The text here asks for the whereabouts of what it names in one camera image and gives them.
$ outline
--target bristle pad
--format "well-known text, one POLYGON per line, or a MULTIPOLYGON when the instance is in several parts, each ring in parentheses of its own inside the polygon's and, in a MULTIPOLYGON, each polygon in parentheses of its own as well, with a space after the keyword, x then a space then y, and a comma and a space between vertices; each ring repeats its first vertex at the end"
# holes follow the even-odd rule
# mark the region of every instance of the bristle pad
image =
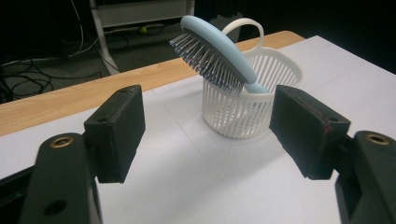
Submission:
POLYGON ((227 92, 240 93, 244 82, 233 73, 226 62, 209 44, 191 34, 171 40, 175 52, 200 76, 227 92))

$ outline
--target white handle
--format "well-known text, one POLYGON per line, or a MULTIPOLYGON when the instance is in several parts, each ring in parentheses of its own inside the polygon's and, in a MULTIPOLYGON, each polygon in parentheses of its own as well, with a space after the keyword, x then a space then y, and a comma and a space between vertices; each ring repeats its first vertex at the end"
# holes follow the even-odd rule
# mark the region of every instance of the white handle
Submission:
POLYGON ((242 19, 238 19, 235 21, 230 22, 226 27, 224 27, 224 29, 222 30, 222 32, 227 35, 228 33, 230 33, 233 29, 239 27, 239 26, 243 26, 243 25, 254 25, 259 29, 260 32, 260 41, 259 43, 257 43, 255 48, 261 48, 262 47, 262 42, 264 41, 264 30, 262 29, 262 26, 249 18, 242 18, 242 19))

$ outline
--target wooden table edge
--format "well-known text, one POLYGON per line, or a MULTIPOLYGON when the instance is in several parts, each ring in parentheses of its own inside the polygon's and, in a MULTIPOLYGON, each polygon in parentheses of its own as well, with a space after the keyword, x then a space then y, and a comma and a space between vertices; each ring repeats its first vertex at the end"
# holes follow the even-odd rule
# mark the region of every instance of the wooden table edge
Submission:
MULTIPOLYGON (((263 45, 279 49, 302 40, 303 37, 293 32, 282 31, 266 35, 263 45)), ((244 51, 252 49, 258 41, 254 38, 236 45, 244 51)), ((6 103, 0 105, 0 136, 97 107, 124 87, 139 84, 143 91, 149 91, 195 75, 195 71, 177 58, 6 103)))

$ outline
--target basket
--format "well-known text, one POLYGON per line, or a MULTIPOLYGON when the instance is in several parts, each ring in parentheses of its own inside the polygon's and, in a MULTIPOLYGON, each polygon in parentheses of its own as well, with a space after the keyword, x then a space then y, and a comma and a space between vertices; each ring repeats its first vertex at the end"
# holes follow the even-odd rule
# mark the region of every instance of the basket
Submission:
POLYGON ((303 79, 300 67, 281 52, 262 47, 262 26, 247 18, 231 22, 223 29, 228 34, 241 25, 255 25, 260 41, 255 48, 242 52, 258 76, 258 82, 269 93, 239 95, 224 91, 204 79, 202 113, 205 121, 216 132, 234 139, 247 139, 268 129, 276 85, 298 87, 303 79))

